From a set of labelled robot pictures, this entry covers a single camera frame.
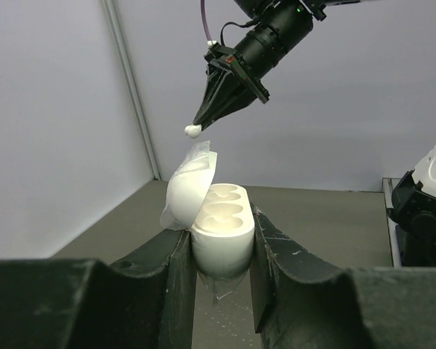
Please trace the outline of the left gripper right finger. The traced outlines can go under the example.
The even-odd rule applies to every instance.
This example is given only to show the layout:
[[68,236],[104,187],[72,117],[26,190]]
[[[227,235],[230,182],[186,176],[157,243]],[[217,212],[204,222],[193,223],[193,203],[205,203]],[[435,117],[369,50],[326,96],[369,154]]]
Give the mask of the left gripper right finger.
[[250,266],[264,348],[436,348],[436,268],[339,268],[262,210]]

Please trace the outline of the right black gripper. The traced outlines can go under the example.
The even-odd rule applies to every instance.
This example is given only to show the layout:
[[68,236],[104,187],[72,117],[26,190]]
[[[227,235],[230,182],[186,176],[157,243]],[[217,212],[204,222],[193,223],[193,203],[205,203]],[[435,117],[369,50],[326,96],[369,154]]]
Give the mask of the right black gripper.
[[212,45],[204,59],[207,62],[206,88],[193,119],[194,126],[206,129],[219,119],[246,108],[256,99],[263,104],[269,101],[270,93],[236,49]]

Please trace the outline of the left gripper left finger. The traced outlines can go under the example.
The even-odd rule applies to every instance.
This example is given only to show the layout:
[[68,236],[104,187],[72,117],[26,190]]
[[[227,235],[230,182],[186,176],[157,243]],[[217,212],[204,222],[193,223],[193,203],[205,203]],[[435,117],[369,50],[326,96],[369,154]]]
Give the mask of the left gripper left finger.
[[190,348],[196,277],[187,231],[111,264],[0,260],[0,348]]

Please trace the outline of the white earbud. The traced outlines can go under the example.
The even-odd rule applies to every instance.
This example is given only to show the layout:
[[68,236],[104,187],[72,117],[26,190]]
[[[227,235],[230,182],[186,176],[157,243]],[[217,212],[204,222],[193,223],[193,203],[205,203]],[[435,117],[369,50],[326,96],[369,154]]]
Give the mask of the white earbud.
[[199,125],[187,125],[185,127],[185,134],[191,138],[191,139],[196,139],[197,137],[200,136],[200,134],[202,133],[202,126]]

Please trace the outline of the white oval case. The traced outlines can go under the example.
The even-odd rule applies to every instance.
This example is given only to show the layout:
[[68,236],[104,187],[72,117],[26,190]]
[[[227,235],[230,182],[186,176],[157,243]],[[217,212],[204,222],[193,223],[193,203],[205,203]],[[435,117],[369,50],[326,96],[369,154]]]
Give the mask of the white oval case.
[[190,233],[192,253],[214,301],[233,293],[254,253],[255,222],[245,188],[215,183],[218,155],[196,143],[171,176],[160,224]]

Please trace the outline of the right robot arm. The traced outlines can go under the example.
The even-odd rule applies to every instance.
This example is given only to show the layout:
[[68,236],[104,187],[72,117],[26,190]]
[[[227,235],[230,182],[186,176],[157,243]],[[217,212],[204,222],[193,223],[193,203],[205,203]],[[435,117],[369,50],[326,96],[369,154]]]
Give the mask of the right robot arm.
[[[262,78],[326,18],[327,6],[340,1],[238,1],[249,17],[246,36],[234,47],[215,41],[209,32],[205,3],[200,3],[207,40],[206,88],[188,137],[196,138],[215,121],[248,107],[266,103],[270,93]],[[402,267],[436,267],[436,144],[406,172],[397,185],[385,182],[392,262]]]

